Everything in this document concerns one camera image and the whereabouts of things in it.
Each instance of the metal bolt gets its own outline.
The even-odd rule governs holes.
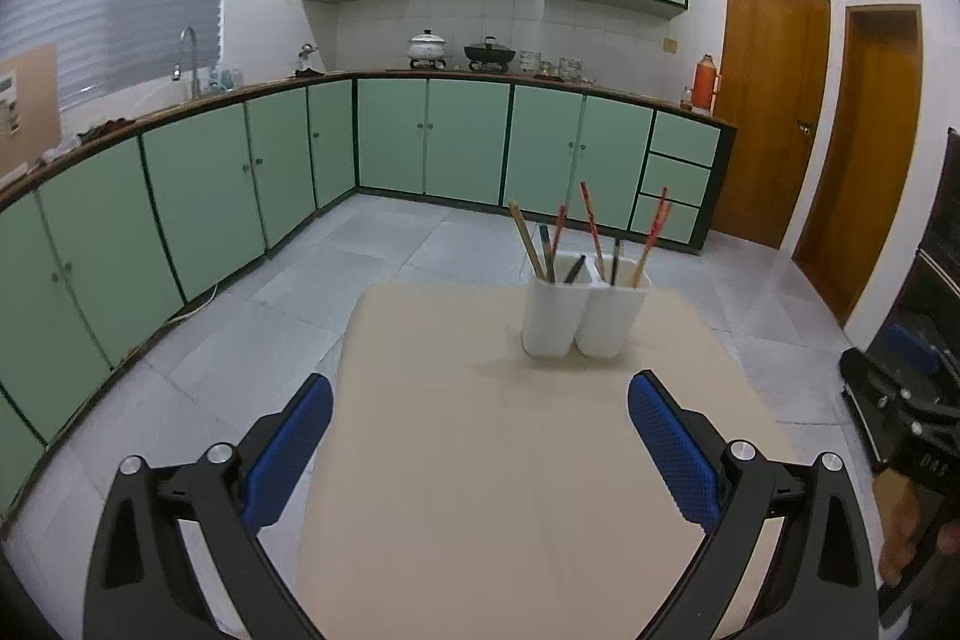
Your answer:
[[[830,472],[839,472],[843,469],[843,459],[836,453],[824,453],[823,456],[820,456],[820,461]]]
[[[206,460],[214,464],[222,464],[233,456],[233,446],[227,442],[218,442],[206,452]]]
[[[741,461],[750,461],[754,456],[757,456],[757,448],[742,439],[738,439],[730,446],[730,452],[733,453],[733,458],[739,458]]]
[[[136,475],[143,466],[143,459],[140,456],[127,456],[120,462],[120,471],[124,475]]]

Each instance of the white cup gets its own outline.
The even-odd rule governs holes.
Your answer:
[[[580,258],[579,253],[558,253],[554,260],[558,282],[551,285],[546,280],[530,276],[527,283],[527,303],[523,311],[523,330],[520,339],[523,349],[539,359],[560,359],[568,354],[573,345],[573,336],[587,306],[592,286],[600,279],[587,256],[587,263],[571,285],[563,285],[563,279]]]
[[[612,256],[604,255],[604,268],[607,274],[611,273]],[[612,359],[623,350],[627,335],[650,289],[650,278],[646,272],[635,289],[628,287],[636,269],[636,261],[621,258],[616,271],[616,285],[601,281],[590,289],[576,333],[577,347],[585,356]]]

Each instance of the table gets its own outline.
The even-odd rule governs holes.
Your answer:
[[[611,362],[526,356],[524,295],[386,283],[357,304],[299,554],[299,601],[329,640],[637,637],[703,539],[632,427],[638,370],[726,439],[795,458],[678,293],[651,291]],[[779,523],[718,635],[742,626]]]

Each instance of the brown door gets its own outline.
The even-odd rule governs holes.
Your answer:
[[[798,266],[841,322],[874,270],[904,190],[920,114],[915,7],[848,10],[840,100]]]
[[[737,126],[713,228],[779,247],[824,101],[829,0],[727,0],[714,114]]]

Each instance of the gray tile floor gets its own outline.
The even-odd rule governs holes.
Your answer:
[[[580,232],[565,232],[562,244],[592,250]],[[853,466],[876,557],[870,471],[839,397],[837,360],[848,341],[803,274],[770,248],[722,234],[711,234],[699,257],[656,250],[649,273],[696,305],[800,456],[829,449]],[[5,550],[18,575],[62,636],[80,638],[93,535],[123,456],[142,453],[153,465],[193,461],[216,440],[237,442],[314,369],[335,379],[341,335],[371,283],[515,284],[529,274],[510,218],[352,196],[171,330],[109,391],[59,450],[11,530]],[[309,470],[280,522],[260,535],[294,588],[308,481]],[[203,548],[192,525],[187,535]],[[238,627],[209,561],[201,580],[224,627]]]

